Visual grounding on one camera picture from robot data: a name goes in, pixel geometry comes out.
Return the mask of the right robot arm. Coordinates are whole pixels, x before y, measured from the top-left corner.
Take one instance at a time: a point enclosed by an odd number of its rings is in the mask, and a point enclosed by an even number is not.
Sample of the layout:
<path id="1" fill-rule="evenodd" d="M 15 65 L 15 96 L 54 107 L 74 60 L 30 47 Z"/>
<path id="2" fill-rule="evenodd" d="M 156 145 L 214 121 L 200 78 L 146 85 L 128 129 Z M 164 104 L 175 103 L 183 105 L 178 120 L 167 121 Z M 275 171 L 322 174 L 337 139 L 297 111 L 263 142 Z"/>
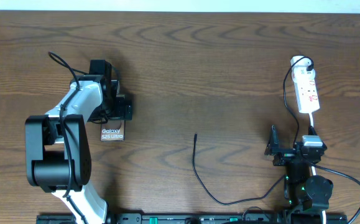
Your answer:
<path id="1" fill-rule="evenodd" d="M 323 212 L 329 208 L 333 183 L 310 170 L 321 161 L 326 150 L 327 146 L 311 126 L 308 134 L 302 136 L 302 141 L 296 142 L 292 148 L 281 147 L 276 129 L 270 128 L 264 154 L 274 157 L 274 166 L 285 167 L 284 195 L 290 208 L 281 212 L 284 223 L 326 222 Z"/>

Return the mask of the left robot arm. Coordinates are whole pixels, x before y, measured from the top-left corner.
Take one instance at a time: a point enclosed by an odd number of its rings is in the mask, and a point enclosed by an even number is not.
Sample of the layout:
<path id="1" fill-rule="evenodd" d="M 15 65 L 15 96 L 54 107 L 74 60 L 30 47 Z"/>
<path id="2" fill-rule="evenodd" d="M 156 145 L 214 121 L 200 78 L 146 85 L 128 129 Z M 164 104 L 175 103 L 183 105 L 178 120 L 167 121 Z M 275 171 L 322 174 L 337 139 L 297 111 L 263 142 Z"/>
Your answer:
<path id="1" fill-rule="evenodd" d="M 43 115 L 25 121 L 25 166 L 30 185 L 59 198 L 66 215 L 38 215 L 37 223 L 116 223 L 109 204 L 91 182 L 87 123 L 130 120 L 131 103 L 120 94 L 119 80 L 109 75 L 83 75 Z"/>

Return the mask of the Galaxy S25 Ultra smartphone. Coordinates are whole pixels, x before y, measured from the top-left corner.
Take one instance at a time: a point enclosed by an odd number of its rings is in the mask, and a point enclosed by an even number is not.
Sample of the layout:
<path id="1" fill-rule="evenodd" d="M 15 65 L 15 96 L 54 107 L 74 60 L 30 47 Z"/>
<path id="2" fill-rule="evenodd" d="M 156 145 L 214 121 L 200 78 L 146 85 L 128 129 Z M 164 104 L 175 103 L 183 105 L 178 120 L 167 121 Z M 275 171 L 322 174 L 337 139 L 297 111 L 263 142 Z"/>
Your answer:
<path id="1" fill-rule="evenodd" d="M 125 120 L 110 120 L 101 125 L 101 141 L 123 141 L 125 140 Z"/>

